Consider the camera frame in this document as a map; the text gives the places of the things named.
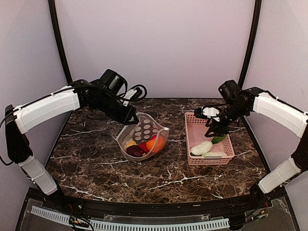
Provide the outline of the clear zip top bag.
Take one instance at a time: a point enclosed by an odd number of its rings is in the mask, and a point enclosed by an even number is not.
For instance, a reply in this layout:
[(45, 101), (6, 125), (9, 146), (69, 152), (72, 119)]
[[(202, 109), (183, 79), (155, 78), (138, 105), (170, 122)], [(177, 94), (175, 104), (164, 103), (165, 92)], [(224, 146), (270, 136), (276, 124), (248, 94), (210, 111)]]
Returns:
[(148, 154), (145, 154), (143, 157), (133, 157), (127, 154), (126, 144), (130, 140), (134, 140), (137, 144), (142, 142), (147, 142), (153, 135), (162, 136), (168, 139), (170, 129), (160, 125), (153, 117), (149, 114), (137, 112), (136, 113), (139, 123), (134, 125), (125, 125), (118, 136), (116, 141), (119, 145), (120, 151), (125, 159), (133, 162), (140, 162), (146, 159), (151, 158), (155, 154), (149, 151)]

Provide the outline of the white toy radish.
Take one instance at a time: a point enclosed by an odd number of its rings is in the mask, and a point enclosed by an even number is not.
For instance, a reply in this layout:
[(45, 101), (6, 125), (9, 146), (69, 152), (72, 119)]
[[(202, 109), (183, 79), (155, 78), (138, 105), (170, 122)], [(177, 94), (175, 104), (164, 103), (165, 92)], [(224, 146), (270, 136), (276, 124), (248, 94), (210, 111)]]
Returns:
[(201, 156), (207, 152), (209, 152), (213, 147), (213, 143), (211, 141), (204, 141), (198, 145), (195, 145), (190, 149), (190, 154), (195, 156)]

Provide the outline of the yellow toy pear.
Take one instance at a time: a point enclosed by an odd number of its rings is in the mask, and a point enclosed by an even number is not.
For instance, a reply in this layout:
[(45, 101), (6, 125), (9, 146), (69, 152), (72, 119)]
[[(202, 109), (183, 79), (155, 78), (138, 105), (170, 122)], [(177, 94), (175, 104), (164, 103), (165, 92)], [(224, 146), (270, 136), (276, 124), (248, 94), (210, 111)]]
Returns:
[(137, 146), (137, 143), (134, 140), (130, 140), (126, 144), (126, 148), (129, 148), (131, 146)]

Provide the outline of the pale green toy cabbage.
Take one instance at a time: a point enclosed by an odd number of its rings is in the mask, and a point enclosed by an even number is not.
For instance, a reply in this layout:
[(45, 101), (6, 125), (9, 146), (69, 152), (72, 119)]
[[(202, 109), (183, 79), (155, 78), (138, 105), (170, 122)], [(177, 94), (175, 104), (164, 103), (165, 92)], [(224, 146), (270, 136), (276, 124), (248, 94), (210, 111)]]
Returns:
[(218, 157), (227, 157), (228, 155), (225, 152), (207, 152), (202, 154), (204, 157), (210, 157), (210, 156), (218, 156)]

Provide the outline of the red toy pomegranate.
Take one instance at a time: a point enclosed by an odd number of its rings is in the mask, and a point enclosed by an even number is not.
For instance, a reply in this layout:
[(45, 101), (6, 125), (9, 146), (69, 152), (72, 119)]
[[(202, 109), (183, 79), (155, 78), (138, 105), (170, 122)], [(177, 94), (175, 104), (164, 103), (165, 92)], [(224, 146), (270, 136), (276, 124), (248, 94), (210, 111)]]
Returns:
[(149, 153), (149, 150), (146, 146), (146, 142), (142, 142), (139, 144), (139, 147), (144, 151), (145, 154), (148, 154)]

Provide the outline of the dark purple toy onion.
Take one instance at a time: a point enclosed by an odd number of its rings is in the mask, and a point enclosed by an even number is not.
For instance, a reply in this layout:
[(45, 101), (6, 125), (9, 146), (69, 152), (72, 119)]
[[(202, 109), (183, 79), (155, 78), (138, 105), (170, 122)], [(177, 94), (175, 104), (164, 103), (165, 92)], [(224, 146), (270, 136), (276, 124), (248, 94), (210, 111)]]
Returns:
[(126, 152), (128, 155), (133, 157), (143, 157), (143, 154), (145, 153), (145, 151), (137, 145), (127, 147)]

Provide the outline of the orange toy fruit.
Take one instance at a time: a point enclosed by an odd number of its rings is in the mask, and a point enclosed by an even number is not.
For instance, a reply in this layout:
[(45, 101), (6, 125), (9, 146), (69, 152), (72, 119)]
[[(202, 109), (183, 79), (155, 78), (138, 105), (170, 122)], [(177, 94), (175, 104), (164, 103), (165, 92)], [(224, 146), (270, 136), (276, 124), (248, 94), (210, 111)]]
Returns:
[(162, 136), (159, 136), (155, 140), (149, 140), (146, 142), (146, 146), (151, 153), (157, 153), (161, 151), (166, 144), (166, 139)]

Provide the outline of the green toy leaf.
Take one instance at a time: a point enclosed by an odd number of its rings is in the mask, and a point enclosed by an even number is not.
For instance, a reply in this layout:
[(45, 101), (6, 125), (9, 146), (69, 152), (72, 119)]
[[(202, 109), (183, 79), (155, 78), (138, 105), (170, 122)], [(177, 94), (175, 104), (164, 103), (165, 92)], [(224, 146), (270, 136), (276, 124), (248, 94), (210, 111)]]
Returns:
[(226, 138), (226, 134), (224, 134), (223, 136), (215, 136), (212, 140), (211, 140), (211, 142), (212, 142), (212, 144), (218, 144), (218, 143), (220, 143), (221, 141), (223, 141), (225, 138)]

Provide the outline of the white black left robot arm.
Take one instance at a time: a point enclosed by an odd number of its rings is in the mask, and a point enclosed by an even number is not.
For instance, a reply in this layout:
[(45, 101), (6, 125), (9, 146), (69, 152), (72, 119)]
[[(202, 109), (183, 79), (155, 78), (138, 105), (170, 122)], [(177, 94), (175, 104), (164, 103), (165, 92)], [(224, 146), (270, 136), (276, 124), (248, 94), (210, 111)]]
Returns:
[(68, 199), (59, 192), (56, 181), (34, 155), (26, 133), (54, 117), (84, 107), (102, 111), (123, 125), (138, 124), (136, 109), (129, 103), (138, 100), (143, 91), (134, 86), (119, 94), (123, 86), (127, 86), (127, 82), (118, 76), (92, 82), (81, 79), (24, 105), (6, 107), (1, 123), (5, 126), (8, 158), (49, 196), (49, 202), (56, 209), (65, 209)]

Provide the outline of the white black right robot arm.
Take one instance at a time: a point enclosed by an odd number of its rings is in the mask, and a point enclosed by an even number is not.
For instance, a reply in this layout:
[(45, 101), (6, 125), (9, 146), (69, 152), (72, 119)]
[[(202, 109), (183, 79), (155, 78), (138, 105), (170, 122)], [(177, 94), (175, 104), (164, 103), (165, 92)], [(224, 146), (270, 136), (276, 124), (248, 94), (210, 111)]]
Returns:
[(300, 138), (296, 150), (283, 163), (263, 177), (246, 197), (245, 204), (250, 209), (257, 208), (268, 194), (278, 186), (286, 184), (308, 169), (308, 114), (290, 106), (267, 90), (258, 87), (243, 90), (237, 86), (219, 88), (227, 107), (223, 110), (214, 107), (195, 109), (194, 116), (207, 120), (206, 137), (222, 137), (226, 127), (251, 112), (266, 116), (293, 132)]

